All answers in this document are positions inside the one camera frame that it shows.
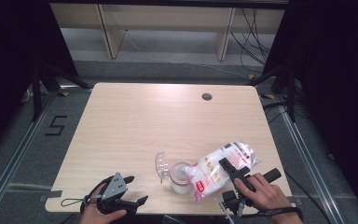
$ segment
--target white wire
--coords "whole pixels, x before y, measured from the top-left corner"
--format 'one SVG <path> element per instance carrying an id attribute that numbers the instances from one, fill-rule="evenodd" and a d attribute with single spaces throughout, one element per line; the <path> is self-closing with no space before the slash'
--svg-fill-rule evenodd
<path id="1" fill-rule="evenodd" d="M 126 36 L 126 38 L 133 44 L 133 46 L 138 49 L 140 52 L 143 53 L 144 57 L 149 60 L 149 61 L 152 61 L 152 62 L 156 62 L 156 63 L 172 63 L 172 62 L 168 62 L 168 61 L 164 61 L 164 60 L 155 60 L 155 59 L 152 59 L 148 56 L 145 55 L 145 52 L 139 48 L 128 36 Z M 216 67 L 213 67 L 213 66 L 210 66 L 210 65 L 205 65 L 205 64 L 199 64 L 199 63 L 173 63 L 173 64 L 191 64 L 191 65 L 195 65 L 195 66 L 199 66 L 199 67 L 206 67 L 206 68 L 212 68 L 216 71 L 219 71 L 219 72 L 222 72 L 222 73 L 227 73 L 227 74 L 232 74 L 232 75 L 237 75 L 237 76 L 240 76 L 240 77 L 243 77 L 243 78 L 246 78 L 248 80 L 251 80 L 250 78 L 244 76 L 244 75 L 241 75 L 239 73 L 234 73 L 234 72 L 228 72 L 228 71 L 224 71 L 224 70 L 221 70 L 219 68 L 216 68 Z"/>

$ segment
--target wrist strap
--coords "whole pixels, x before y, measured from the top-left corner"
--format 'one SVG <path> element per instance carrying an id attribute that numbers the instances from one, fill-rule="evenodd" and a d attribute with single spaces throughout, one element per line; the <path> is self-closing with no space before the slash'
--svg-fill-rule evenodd
<path id="1" fill-rule="evenodd" d="M 302 211 L 301 209 L 297 208 L 297 207 L 284 207 L 284 208 L 275 208 L 275 209 L 269 209 L 269 210 L 262 210 L 257 212 L 256 214 L 251 214 L 251 215 L 243 215 L 241 216 L 242 218 L 247 218 L 247 217 L 273 217 L 279 214 L 284 214 L 284 213 L 297 213 L 298 216 L 300 217 L 301 221 L 303 221 L 303 215 L 302 215 Z"/>

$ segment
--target white plastic bag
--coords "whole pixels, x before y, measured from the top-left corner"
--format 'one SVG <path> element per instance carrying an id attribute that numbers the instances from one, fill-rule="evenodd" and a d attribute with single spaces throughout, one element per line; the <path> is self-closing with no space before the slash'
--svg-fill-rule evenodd
<path id="1" fill-rule="evenodd" d="M 237 170 L 247 166 L 249 169 L 256 164 L 254 151 L 249 145 L 238 141 L 220 147 L 216 151 L 199 159 L 185 168 L 187 183 L 193 190 L 196 202 L 221 189 L 229 182 L 229 176 L 219 161 L 227 158 Z"/>

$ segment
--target cable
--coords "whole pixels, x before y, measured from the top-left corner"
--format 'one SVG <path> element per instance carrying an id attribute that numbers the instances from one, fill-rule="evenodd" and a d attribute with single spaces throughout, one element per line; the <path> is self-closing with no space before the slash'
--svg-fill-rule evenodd
<path id="1" fill-rule="evenodd" d="M 245 51 L 246 53 L 249 54 L 249 56 L 251 56 L 253 59 L 255 59 L 255 61 L 257 61 L 258 63 L 261 63 L 263 65 L 265 64 L 263 61 L 261 61 L 260 59 L 255 57 L 255 55 L 245 47 L 246 42 L 245 42 L 245 44 L 242 45 L 240 43 L 240 41 L 238 41 L 237 37 L 235 37 L 235 35 L 233 33 L 231 33 L 231 35 L 232 35 L 232 37 L 234 37 L 235 41 L 237 41 L 238 45 L 240 45 L 240 47 L 241 47 L 241 55 L 242 55 L 243 51 Z"/>
<path id="2" fill-rule="evenodd" d="M 257 44 L 258 44 L 259 47 L 254 46 L 254 45 L 251 44 L 250 42 L 249 42 L 249 44 L 251 44 L 251 46 L 253 46 L 253 47 L 256 48 L 256 49 L 262 50 L 261 53 L 262 53 L 262 55 L 264 55 L 265 52 L 269 53 L 269 48 L 267 48 L 266 46 L 264 46 L 263 44 L 261 44 L 260 39 L 258 38 L 257 24 L 256 24 L 256 22 L 255 22 L 255 15 L 256 15 L 257 9 L 254 8 L 253 12 L 254 12 L 254 20 L 252 21 L 252 25 L 251 25 L 250 22 L 249 22 L 249 20 L 248 20 L 248 18 L 246 17 L 244 8 L 242 9 L 243 17 L 245 18 L 246 23 L 248 24 L 248 27 L 249 27 L 249 31 L 250 31 L 250 33 L 249 33 L 248 35 L 252 34 L 252 36 L 254 37 L 254 39 L 255 39 L 255 41 L 257 42 Z"/>
<path id="3" fill-rule="evenodd" d="M 271 110 L 272 108 L 269 108 L 268 111 L 264 112 L 265 115 Z"/>
<path id="4" fill-rule="evenodd" d="M 269 104 L 269 105 L 263 105 L 263 110 L 266 110 L 266 109 L 269 109 L 269 108 L 272 108 L 272 107 L 275 107 L 275 106 L 278 106 L 278 105 L 287 105 L 287 101 L 281 102 L 281 103 L 272 103 L 272 104 Z"/>
<path id="5" fill-rule="evenodd" d="M 143 54 L 145 54 L 145 52 L 139 48 L 129 37 L 127 37 L 127 39 L 131 42 L 131 44 L 136 48 L 138 49 L 140 52 L 142 52 Z M 172 62 L 168 62 L 168 61 L 164 61 L 164 60 L 155 60 L 155 59 L 152 59 L 152 58 L 149 58 L 147 56 L 144 55 L 144 57 L 147 59 L 147 60 L 150 60 L 152 62 L 157 62 L 157 63 L 172 63 Z M 228 71 L 224 71 L 224 70 L 221 70 L 219 68 L 216 68 L 216 67 L 213 67 L 213 66 L 210 66 L 210 65 L 205 65 L 205 64 L 198 64 L 198 63 L 172 63 L 172 64 L 190 64 L 190 65 L 195 65 L 195 66 L 199 66 L 199 67 L 206 67 L 206 68 L 212 68 L 216 71 L 219 71 L 219 72 L 222 72 L 222 73 L 227 73 L 227 74 L 231 74 L 231 75 L 237 75 L 237 76 L 240 76 L 240 77 L 243 77 L 245 79 L 248 79 L 248 80 L 251 80 L 250 78 L 242 75 L 242 74 L 239 74 L 239 73 L 234 73 L 234 72 L 228 72 Z"/>
<path id="6" fill-rule="evenodd" d="M 295 109 L 295 113 L 296 115 L 298 115 L 299 117 L 303 118 L 303 119 L 310 119 L 310 115 L 308 113 L 308 107 L 307 107 L 307 101 L 306 101 L 306 97 L 304 95 L 304 93 L 301 90 L 300 86 L 297 86 L 295 84 L 295 105 L 300 105 L 302 106 L 302 108 L 298 108 Z M 306 113 L 304 115 L 300 115 L 297 113 L 297 111 L 306 111 Z"/>
<path id="7" fill-rule="evenodd" d="M 274 121 L 277 117 L 279 117 L 280 115 L 282 115 L 282 114 L 284 114 L 284 113 L 286 113 L 287 112 L 287 110 L 285 110 L 285 111 L 283 111 L 283 112 L 281 112 L 281 113 L 279 113 L 277 116 L 275 116 L 272 120 L 270 120 L 269 122 L 268 122 L 268 124 L 270 124 L 272 121 Z"/>
<path id="8" fill-rule="evenodd" d="M 248 43 L 250 46 L 254 47 L 255 49 L 259 49 L 258 46 L 255 46 L 251 42 L 249 42 L 249 37 L 251 36 L 251 33 L 248 34 L 248 36 L 245 37 L 245 34 L 242 33 L 243 38 L 245 39 L 245 43 Z"/>
<path id="9" fill-rule="evenodd" d="M 324 218 L 326 219 L 327 223 L 331 224 L 330 219 L 328 218 L 327 214 L 324 212 L 322 207 L 307 193 L 307 191 L 303 187 L 301 187 L 301 185 L 297 181 L 295 181 L 295 179 L 291 175 L 289 175 L 289 173 L 287 173 L 287 171 L 285 170 L 283 171 L 310 198 L 310 200 L 315 204 L 315 206 L 319 209 L 319 211 L 321 211 L 322 215 L 324 215 Z"/>

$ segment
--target black cable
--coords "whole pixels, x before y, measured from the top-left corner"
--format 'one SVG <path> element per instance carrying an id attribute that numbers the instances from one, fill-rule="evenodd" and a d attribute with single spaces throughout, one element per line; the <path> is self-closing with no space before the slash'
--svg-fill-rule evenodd
<path id="1" fill-rule="evenodd" d="M 272 103 L 272 104 L 269 104 L 269 105 L 263 105 L 263 110 L 266 110 L 268 108 L 272 108 L 272 107 L 275 107 L 275 106 L 278 106 L 278 105 L 287 105 L 287 101 L 281 102 L 281 103 Z"/>
<path id="2" fill-rule="evenodd" d="M 250 25 L 250 22 L 249 22 L 248 18 L 246 17 L 246 14 L 245 14 L 244 9 L 242 9 L 242 14 L 243 14 L 243 17 L 244 17 L 245 20 L 246 20 L 246 23 L 248 24 L 248 27 L 249 27 L 249 30 L 250 30 L 250 33 L 249 33 L 249 34 L 252 34 L 252 36 L 254 37 L 255 41 L 257 42 L 259 48 L 256 47 L 256 46 L 254 46 L 254 45 L 252 45 L 252 44 L 251 44 L 251 45 L 254 46 L 256 49 L 260 49 L 260 50 L 263 50 L 263 51 L 266 51 L 267 53 L 269 53 L 269 48 L 267 48 L 266 46 L 264 46 L 263 44 L 261 44 L 260 39 L 258 38 L 258 32 L 257 32 L 257 28 L 256 28 L 257 24 L 256 24 L 256 22 L 255 22 L 256 9 L 254 9 L 254 20 L 253 20 L 253 22 L 252 22 L 252 26 Z M 253 26 L 254 26 L 254 24 L 255 24 L 256 35 L 255 35 L 255 32 L 253 31 Z"/>
<path id="3" fill-rule="evenodd" d="M 268 111 L 264 112 L 264 114 L 267 115 L 267 113 L 268 113 L 271 109 L 272 109 L 272 107 L 269 108 Z"/>
<path id="4" fill-rule="evenodd" d="M 233 36 L 234 39 L 237 41 L 237 43 L 241 46 L 241 43 L 237 40 L 237 38 L 234 36 L 234 34 L 232 34 L 232 36 Z M 243 61 L 242 61 L 242 53 L 243 53 L 243 49 L 241 49 L 241 54 L 240 54 L 240 61 L 241 61 L 242 67 L 243 67 L 244 69 L 246 69 L 247 71 L 249 71 L 249 72 L 262 73 L 262 72 L 260 72 L 260 71 L 255 71 L 255 70 L 252 70 L 252 69 L 250 69 L 250 68 L 247 68 L 247 67 L 243 64 Z"/>
<path id="5" fill-rule="evenodd" d="M 308 110 L 308 107 L 307 107 L 307 101 L 306 101 L 306 97 L 305 97 L 303 91 L 297 85 L 295 85 L 295 91 L 296 91 L 295 105 L 302 106 L 302 108 L 295 109 L 296 115 L 298 115 L 299 117 L 301 117 L 303 119 L 310 119 L 310 115 L 308 113 L 309 110 Z M 306 111 L 306 113 L 305 113 L 305 115 L 300 115 L 300 114 L 297 113 L 297 111 Z"/>
<path id="6" fill-rule="evenodd" d="M 274 121 L 277 117 L 279 117 L 280 115 L 282 115 L 282 114 L 284 114 L 284 113 L 286 113 L 286 112 L 287 112 L 287 110 L 281 112 L 280 114 L 278 114 L 277 116 L 275 116 L 272 120 L 270 120 L 270 121 L 268 122 L 268 124 L 270 124 L 270 123 L 271 123 L 272 121 Z"/>
<path id="7" fill-rule="evenodd" d="M 258 46 L 255 46 L 254 44 L 252 44 L 251 42 L 249 42 L 249 37 L 251 36 L 251 34 L 249 33 L 248 36 L 245 37 L 245 34 L 242 33 L 243 38 L 245 39 L 245 43 L 248 43 L 250 46 L 252 46 L 255 49 L 260 49 Z"/>
<path id="8" fill-rule="evenodd" d="M 319 211 L 321 211 L 322 215 L 324 215 L 324 218 L 326 219 L 327 223 L 331 224 L 330 219 L 328 218 L 327 214 L 324 212 L 322 207 L 307 193 L 307 191 L 297 181 L 295 181 L 295 179 L 291 175 L 289 175 L 289 173 L 287 173 L 287 171 L 285 170 L 283 171 L 310 198 L 310 200 L 315 204 L 315 206 L 319 209 Z"/>
<path id="9" fill-rule="evenodd" d="M 238 43 L 238 45 L 240 45 L 241 47 L 241 55 L 242 55 L 242 52 L 245 51 L 246 53 L 249 54 L 249 56 L 251 56 L 253 59 L 255 59 L 258 63 L 261 63 L 261 64 L 265 64 L 263 61 L 261 61 L 260 59 L 258 59 L 257 57 L 255 57 L 255 55 L 249 51 L 244 45 L 242 45 L 240 43 L 240 41 L 238 41 L 237 37 L 235 37 L 235 35 L 233 33 L 231 33 L 232 37 L 234 37 L 235 41 Z"/>

